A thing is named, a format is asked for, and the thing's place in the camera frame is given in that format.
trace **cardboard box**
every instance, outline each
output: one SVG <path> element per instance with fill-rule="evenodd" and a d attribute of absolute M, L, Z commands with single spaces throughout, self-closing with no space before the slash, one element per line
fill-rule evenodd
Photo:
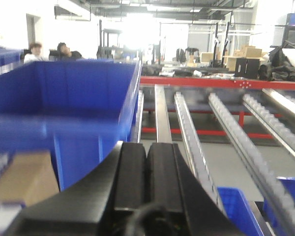
<path fill-rule="evenodd" d="M 246 47 L 243 52 L 245 58 L 260 58 L 262 49 Z"/>
<path fill-rule="evenodd" d="M 240 50 L 235 50 L 233 53 L 234 57 L 243 57 L 244 56 L 244 52 L 240 51 Z"/>
<path fill-rule="evenodd" d="M 49 151 L 16 154 L 0 177 L 0 202 L 31 206 L 58 192 Z"/>
<path fill-rule="evenodd" d="M 197 67 L 198 64 L 197 63 L 187 63 L 188 67 Z"/>
<path fill-rule="evenodd" d="M 228 68 L 229 71 L 235 71 L 237 59 L 241 59 L 241 58 L 243 57 L 225 56 L 225 59 L 227 59 L 226 68 Z M 257 59 L 259 60 L 260 63 L 265 62 L 263 58 L 243 58 L 243 59 Z"/>
<path fill-rule="evenodd" d="M 194 59 L 194 56 L 193 55 L 190 55 L 189 56 L 189 63 L 193 63 L 193 59 Z"/>
<path fill-rule="evenodd" d="M 248 45 L 248 44 L 243 44 L 240 48 L 240 50 L 243 52 L 245 51 L 245 48 L 256 48 L 256 46 L 251 46 L 251 45 Z"/>
<path fill-rule="evenodd" d="M 213 53 L 201 53 L 200 62 L 210 62 L 213 60 Z"/>

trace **ceiling light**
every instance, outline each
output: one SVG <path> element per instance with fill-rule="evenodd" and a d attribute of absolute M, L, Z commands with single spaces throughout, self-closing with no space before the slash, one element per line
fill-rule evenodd
<path fill-rule="evenodd" d="M 129 18 L 152 18 L 153 14 L 149 13 L 127 13 L 127 17 Z"/>
<path fill-rule="evenodd" d="M 119 8 L 119 4 L 92 4 L 91 7 L 96 7 L 96 8 Z"/>
<path fill-rule="evenodd" d="M 201 9 L 191 9 L 190 12 L 200 12 Z"/>
<path fill-rule="evenodd" d="M 234 8 L 234 7 L 211 7 L 210 8 L 211 11 L 252 11 L 253 8 L 250 7 L 238 7 L 238 8 Z"/>
<path fill-rule="evenodd" d="M 179 11 L 179 7 L 170 7 L 170 6 L 147 6 L 148 11 Z"/>
<path fill-rule="evenodd" d="M 130 0 L 120 0 L 121 4 L 130 4 Z"/>

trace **blue box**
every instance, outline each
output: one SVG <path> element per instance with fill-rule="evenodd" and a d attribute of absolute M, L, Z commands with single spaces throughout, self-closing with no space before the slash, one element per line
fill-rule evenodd
<path fill-rule="evenodd" d="M 264 236 L 244 193 L 238 188 L 217 188 L 228 218 L 247 236 Z"/>
<path fill-rule="evenodd" d="M 60 189 L 129 141 L 139 64 L 37 61 L 0 75 L 0 150 L 49 149 Z"/>
<path fill-rule="evenodd" d="M 287 14 L 286 25 L 295 27 L 295 13 Z"/>
<path fill-rule="evenodd" d="M 11 50 L 0 47 L 0 66 L 20 61 L 22 50 Z"/>
<path fill-rule="evenodd" d="M 278 179 L 282 182 L 284 187 L 290 192 L 291 196 L 295 200 L 295 177 L 278 177 Z M 277 236 L 288 236 L 281 225 L 278 223 L 272 208 L 270 207 L 267 200 L 264 201 L 264 212 L 266 213 L 269 222 L 274 229 Z"/>

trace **red metal frame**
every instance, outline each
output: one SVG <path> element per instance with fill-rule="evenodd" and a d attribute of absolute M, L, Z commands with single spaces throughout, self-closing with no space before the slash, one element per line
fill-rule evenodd
<path fill-rule="evenodd" d="M 295 90 L 295 82 L 289 81 L 259 81 L 259 80 L 222 80 L 195 78 L 167 78 L 141 76 L 141 85 L 167 85 L 183 87 L 211 87 L 228 89 L 285 89 Z"/>
<path fill-rule="evenodd" d="M 195 79 L 195 78 L 167 78 L 167 77 L 148 77 L 141 76 L 141 85 L 166 85 L 166 86 L 181 86 L 181 87 L 211 87 L 211 88 L 227 88 L 227 89 L 285 89 L 295 90 L 295 82 L 287 81 L 256 81 L 256 80 L 221 80 L 221 79 Z M 193 113 L 212 114 L 210 111 L 192 111 Z M 238 123 L 241 127 L 244 126 L 244 117 L 251 116 L 251 113 L 240 111 L 232 112 L 233 115 L 239 115 Z M 281 117 L 280 114 L 275 114 L 275 117 Z M 156 128 L 142 127 L 143 133 L 156 133 Z M 172 134 L 181 134 L 180 129 L 171 129 Z M 197 130 L 200 135 L 225 136 L 226 133 L 220 130 Z M 273 139 L 270 134 L 248 133 L 249 138 L 257 139 Z"/>
<path fill-rule="evenodd" d="M 142 127 L 143 133 L 156 133 L 156 128 L 154 127 Z M 181 134 L 180 129 L 171 129 L 172 134 Z M 221 130 L 197 130 L 199 135 L 212 135 L 212 136 L 225 136 L 225 131 Z M 270 134 L 259 134 L 259 133 L 247 133 L 249 138 L 253 139 L 273 139 Z"/>

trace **black cable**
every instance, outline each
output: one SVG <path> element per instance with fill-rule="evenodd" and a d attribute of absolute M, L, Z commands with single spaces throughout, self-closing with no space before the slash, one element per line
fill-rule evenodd
<path fill-rule="evenodd" d="M 149 216 L 153 214 L 160 213 L 163 216 L 163 223 L 167 225 L 170 235 L 175 235 L 174 227 L 172 225 L 172 221 L 165 207 L 161 204 L 150 203 L 143 205 L 139 209 L 137 209 L 129 218 L 128 223 L 125 228 L 124 236 L 140 236 L 146 235 L 144 232 L 143 222 Z"/>

